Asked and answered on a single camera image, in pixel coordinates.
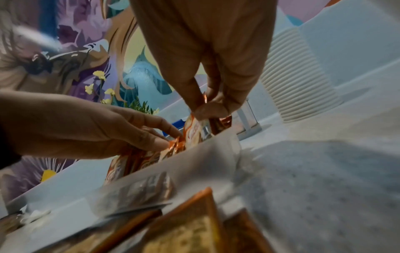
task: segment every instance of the pink painted shape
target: pink painted shape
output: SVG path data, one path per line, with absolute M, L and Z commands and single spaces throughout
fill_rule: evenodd
M 315 17 L 330 0 L 279 0 L 278 5 L 286 15 L 303 22 Z

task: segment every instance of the hand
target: hand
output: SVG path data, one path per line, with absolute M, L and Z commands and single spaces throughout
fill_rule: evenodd
M 263 71 L 277 0 L 130 0 L 162 76 L 197 119 L 240 108 Z M 204 99 L 194 76 L 208 75 Z
M 163 118 L 66 95 L 0 91 L 0 106 L 0 124 L 20 155 L 100 159 L 130 145 L 166 149 L 168 142 L 153 128 L 180 136 Z

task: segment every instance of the flower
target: flower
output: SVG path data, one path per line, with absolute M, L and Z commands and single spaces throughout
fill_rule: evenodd
M 109 99 L 109 98 L 103 99 L 103 100 L 101 100 L 101 103 L 105 104 L 105 105 L 109 105 L 109 104 L 111 104 L 111 99 Z
M 101 80 L 105 80 L 105 73 L 103 71 L 97 70 L 93 72 L 94 76 L 97 76 Z
M 109 95 L 111 95 L 111 96 L 115 96 L 115 91 L 113 90 L 113 89 L 107 89 L 105 92 L 104 92 L 104 94 L 109 94 Z
M 94 83 L 92 83 L 91 85 L 85 86 L 85 92 L 89 95 L 91 95 L 93 93 L 93 85 L 95 85 Z

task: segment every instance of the dark sleeve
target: dark sleeve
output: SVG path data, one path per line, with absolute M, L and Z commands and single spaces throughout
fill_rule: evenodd
M 21 160 L 21 156 L 14 152 L 8 143 L 7 136 L 0 127 L 0 170 Z

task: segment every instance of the white ribbed vase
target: white ribbed vase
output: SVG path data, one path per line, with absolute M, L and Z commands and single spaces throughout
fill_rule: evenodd
M 342 103 L 297 28 L 273 38 L 260 81 L 285 123 L 315 116 Z

